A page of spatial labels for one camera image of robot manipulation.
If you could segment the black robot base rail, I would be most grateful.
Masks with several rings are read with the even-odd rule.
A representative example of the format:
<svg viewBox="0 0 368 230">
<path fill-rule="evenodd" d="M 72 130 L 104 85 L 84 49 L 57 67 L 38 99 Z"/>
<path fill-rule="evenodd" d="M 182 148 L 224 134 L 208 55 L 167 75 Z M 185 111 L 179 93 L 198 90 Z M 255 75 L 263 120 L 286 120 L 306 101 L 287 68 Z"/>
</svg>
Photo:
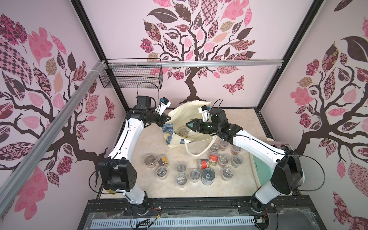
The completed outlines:
<svg viewBox="0 0 368 230">
<path fill-rule="evenodd" d="M 247 196 L 146 198 L 142 205 L 129 204 L 124 199 L 94 199 L 88 201 L 80 230 L 90 230 L 94 219 L 159 219 L 190 217 L 252 216 L 254 226 L 193 227 L 167 230 L 323 230 L 325 225 L 312 200 L 306 195 L 280 196 L 256 213 Z"/>
</svg>

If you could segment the cream canvas tote bag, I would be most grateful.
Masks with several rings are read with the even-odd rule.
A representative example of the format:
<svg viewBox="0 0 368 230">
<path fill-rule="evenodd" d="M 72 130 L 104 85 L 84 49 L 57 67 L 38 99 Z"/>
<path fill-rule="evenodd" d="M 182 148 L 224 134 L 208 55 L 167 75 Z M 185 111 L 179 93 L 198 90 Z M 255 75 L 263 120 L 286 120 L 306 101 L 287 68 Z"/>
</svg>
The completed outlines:
<svg viewBox="0 0 368 230">
<path fill-rule="evenodd" d="M 185 146 L 189 155 L 200 157 L 205 154 L 214 144 L 216 137 L 209 134 L 200 133 L 196 125 L 200 122 L 207 122 L 211 102 L 191 101 L 186 102 L 169 112 L 170 120 L 162 127 L 163 135 L 167 146 L 173 149 L 178 146 Z M 202 143 L 209 141 L 204 150 L 192 153 L 189 149 L 190 143 Z"/>
</svg>

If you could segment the twelfth clear seed jar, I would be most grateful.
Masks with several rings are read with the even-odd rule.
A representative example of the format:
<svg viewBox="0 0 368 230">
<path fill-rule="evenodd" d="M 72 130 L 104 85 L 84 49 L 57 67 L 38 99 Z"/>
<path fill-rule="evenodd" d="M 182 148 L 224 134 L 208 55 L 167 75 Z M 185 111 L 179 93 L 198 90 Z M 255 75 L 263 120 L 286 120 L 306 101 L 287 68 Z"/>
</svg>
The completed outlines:
<svg viewBox="0 0 368 230">
<path fill-rule="evenodd" d="M 197 183 L 201 178 L 201 172 L 198 169 L 192 169 L 189 173 L 189 178 L 192 183 Z"/>
</svg>

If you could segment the yellow label jar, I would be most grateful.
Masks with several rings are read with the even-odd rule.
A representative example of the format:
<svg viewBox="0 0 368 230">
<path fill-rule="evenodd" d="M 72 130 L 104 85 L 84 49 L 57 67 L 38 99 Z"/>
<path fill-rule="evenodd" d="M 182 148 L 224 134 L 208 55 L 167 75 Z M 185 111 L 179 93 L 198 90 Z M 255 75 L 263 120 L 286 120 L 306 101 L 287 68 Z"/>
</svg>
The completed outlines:
<svg viewBox="0 0 368 230">
<path fill-rule="evenodd" d="M 169 160 L 166 154 L 161 155 L 157 158 L 157 163 L 160 167 L 167 167 L 169 165 Z"/>
</svg>

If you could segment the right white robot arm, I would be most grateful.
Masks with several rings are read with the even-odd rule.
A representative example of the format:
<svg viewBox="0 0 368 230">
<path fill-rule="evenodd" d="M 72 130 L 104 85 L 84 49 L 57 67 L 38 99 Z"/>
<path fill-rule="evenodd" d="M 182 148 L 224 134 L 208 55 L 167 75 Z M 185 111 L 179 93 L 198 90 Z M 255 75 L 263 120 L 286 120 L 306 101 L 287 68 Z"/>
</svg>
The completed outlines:
<svg viewBox="0 0 368 230">
<path fill-rule="evenodd" d="M 190 130 L 202 134 L 218 136 L 232 145 L 240 147 L 273 170 L 271 179 L 261 186 L 250 198 L 249 206 L 260 212 L 265 205 L 281 194 L 288 195 L 304 178 L 299 155 L 284 151 L 254 137 L 241 126 L 231 124 L 222 109 L 209 111 L 209 121 L 194 118 L 186 123 Z"/>
</svg>

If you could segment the eleventh clear seed jar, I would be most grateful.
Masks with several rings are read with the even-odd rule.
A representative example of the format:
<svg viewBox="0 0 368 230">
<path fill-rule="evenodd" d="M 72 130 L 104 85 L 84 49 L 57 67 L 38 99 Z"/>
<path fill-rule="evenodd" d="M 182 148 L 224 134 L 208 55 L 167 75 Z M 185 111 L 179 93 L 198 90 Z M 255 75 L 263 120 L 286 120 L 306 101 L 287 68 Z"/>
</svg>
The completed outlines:
<svg viewBox="0 0 368 230">
<path fill-rule="evenodd" d="M 212 144 L 209 148 L 209 155 L 218 155 L 219 146 L 217 144 Z"/>
</svg>

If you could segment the red label jar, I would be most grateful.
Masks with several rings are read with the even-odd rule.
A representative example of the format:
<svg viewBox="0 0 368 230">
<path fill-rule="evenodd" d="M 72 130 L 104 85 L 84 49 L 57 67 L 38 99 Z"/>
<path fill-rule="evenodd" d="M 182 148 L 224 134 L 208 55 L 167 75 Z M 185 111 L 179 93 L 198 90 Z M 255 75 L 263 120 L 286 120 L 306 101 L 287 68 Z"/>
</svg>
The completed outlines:
<svg viewBox="0 0 368 230">
<path fill-rule="evenodd" d="M 209 164 L 210 166 L 216 166 L 218 162 L 218 156 L 215 154 L 210 154 L 209 155 Z"/>
</svg>

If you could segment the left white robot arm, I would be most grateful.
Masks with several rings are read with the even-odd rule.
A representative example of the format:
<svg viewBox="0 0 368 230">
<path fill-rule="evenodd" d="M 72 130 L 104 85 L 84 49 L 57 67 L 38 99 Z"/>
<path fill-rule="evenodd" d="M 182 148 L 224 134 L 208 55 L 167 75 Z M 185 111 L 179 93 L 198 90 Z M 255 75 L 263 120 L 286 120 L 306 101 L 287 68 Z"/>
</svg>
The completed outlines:
<svg viewBox="0 0 368 230">
<path fill-rule="evenodd" d="M 133 150 L 147 125 L 156 124 L 162 127 L 171 119 L 164 113 L 170 105 L 171 102 L 163 97 L 157 107 L 151 108 L 150 97 L 137 96 L 137 105 L 126 114 L 117 144 L 107 159 L 98 165 L 97 171 L 104 190 L 122 193 L 132 205 L 142 205 L 145 202 L 146 193 L 136 185 L 138 173 L 131 163 Z"/>
</svg>

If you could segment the clear lid seed jar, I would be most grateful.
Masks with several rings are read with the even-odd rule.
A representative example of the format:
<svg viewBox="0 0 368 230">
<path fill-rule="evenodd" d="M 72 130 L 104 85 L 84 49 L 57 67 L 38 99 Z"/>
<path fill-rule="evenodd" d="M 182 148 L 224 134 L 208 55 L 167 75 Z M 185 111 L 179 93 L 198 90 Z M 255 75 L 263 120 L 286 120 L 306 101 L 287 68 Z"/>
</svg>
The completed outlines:
<svg viewBox="0 0 368 230">
<path fill-rule="evenodd" d="M 181 127 L 178 129 L 178 135 L 187 138 L 189 136 L 190 130 L 187 127 Z"/>
</svg>

